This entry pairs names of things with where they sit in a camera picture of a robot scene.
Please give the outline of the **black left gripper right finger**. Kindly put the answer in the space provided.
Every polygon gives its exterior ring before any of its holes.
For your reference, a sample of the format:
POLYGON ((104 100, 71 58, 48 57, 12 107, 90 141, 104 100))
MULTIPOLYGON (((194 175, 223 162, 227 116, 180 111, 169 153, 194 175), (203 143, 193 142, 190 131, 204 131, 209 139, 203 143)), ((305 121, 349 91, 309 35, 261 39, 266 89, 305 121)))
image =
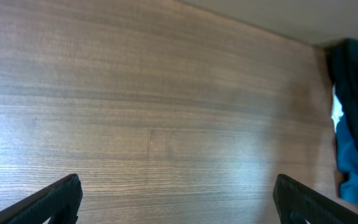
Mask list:
POLYGON ((313 189, 279 174, 273 199, 281 224, 358 224, 358 214, 313 189))

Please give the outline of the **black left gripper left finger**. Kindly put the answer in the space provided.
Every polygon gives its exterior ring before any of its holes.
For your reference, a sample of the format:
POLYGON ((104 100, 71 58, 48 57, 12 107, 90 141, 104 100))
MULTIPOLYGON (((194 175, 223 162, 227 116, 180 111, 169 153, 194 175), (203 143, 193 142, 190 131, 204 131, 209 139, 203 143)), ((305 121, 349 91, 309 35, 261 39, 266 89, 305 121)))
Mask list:
POLYGON ((70 174, 0 211, 0 224, 75 224, 83 198, 77 174, 70 174))

